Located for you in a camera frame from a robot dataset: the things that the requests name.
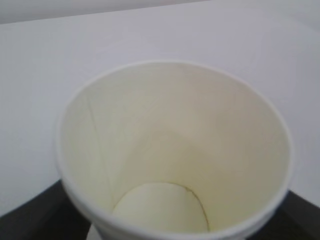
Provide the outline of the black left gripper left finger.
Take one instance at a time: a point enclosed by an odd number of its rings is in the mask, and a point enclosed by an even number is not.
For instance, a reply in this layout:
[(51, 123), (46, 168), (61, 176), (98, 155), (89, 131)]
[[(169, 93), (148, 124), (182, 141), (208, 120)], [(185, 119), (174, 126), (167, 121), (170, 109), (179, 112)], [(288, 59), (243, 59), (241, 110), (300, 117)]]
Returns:
[(91, 223), (71, 203), (61, 181), (0, 218), (2, 240), (85, 240)]

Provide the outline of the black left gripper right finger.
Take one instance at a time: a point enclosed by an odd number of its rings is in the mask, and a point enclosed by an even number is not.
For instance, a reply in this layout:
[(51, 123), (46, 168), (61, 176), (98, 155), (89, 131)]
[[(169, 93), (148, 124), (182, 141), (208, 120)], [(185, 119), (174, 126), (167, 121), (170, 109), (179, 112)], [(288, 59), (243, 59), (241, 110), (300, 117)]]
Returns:
[(320, 208), (290, 191), (270, 221), (250, 240), (319, 240)]

